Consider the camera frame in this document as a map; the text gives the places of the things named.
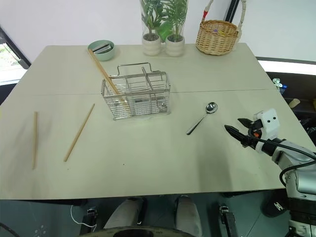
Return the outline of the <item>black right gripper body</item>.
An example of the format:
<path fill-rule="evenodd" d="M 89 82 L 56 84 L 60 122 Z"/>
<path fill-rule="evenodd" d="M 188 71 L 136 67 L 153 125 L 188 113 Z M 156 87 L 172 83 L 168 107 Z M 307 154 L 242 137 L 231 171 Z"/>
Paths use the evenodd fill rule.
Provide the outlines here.
<path fill-rule="evenodd" d="M 247 128 L 247 136 L 248 136 L 248 146 L 243 146 L 244 148 L 246 147 L 251 147 L 253 149 L 256 148 L 256 145 L 258 143 L 258 139 L 261 138 L 262 136 L 262 122 L 258 119 L 256 121 L 252 121 L 252 125 Z"/>

